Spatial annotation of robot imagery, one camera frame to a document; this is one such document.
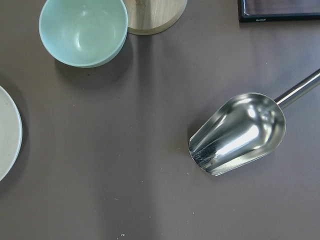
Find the black framed glass tray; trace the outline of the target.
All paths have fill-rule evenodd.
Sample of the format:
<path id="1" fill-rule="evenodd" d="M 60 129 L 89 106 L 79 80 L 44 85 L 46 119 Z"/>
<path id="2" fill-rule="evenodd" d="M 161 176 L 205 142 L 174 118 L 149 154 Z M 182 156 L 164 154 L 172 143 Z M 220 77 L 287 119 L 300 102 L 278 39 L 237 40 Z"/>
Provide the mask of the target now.
<path id="1" fill-rule="evenodd" d="M 238 0 L 241 23 L 320 19 L 320 0 Z"/>

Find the stainless steel scoop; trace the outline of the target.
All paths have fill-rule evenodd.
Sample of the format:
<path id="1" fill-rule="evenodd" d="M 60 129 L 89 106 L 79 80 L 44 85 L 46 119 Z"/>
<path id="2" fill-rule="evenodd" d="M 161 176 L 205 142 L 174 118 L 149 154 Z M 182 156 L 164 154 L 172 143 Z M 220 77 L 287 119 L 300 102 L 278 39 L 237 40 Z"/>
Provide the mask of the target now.
<path id="1" fill-rule="evenodd" d="M 190 156 L 203 171 L 219 176 L 268 155 L 285 136 L 283 109 L 319 83 L 317 70 L 276 99 L 255 92 L 232 97 L 190 138 Z"/>

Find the mint green bowl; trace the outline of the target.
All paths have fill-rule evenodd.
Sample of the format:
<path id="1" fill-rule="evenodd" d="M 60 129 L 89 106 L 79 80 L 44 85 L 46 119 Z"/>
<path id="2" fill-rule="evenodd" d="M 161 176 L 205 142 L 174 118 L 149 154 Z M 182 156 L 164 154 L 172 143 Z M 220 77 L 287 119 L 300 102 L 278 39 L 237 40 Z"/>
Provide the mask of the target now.
<path id="1" fill-rule="evenodd" d="M 122 49 L 128 14 L 122 0 L 47 0 L 38 29 L 43 46 L 56 60 L 95 68 Z"/>

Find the cream round plate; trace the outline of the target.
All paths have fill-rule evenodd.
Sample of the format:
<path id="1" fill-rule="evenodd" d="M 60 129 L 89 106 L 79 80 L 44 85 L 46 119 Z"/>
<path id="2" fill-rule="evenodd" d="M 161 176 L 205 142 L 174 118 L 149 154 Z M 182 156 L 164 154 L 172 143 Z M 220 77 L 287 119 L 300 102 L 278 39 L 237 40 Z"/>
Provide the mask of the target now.
<path id="1" fill-rule="evenodd" d="M 0 178 L 13 167 L 22 145 L 23 127 L 19 110 L 8 94 L 0 88 Z"/>

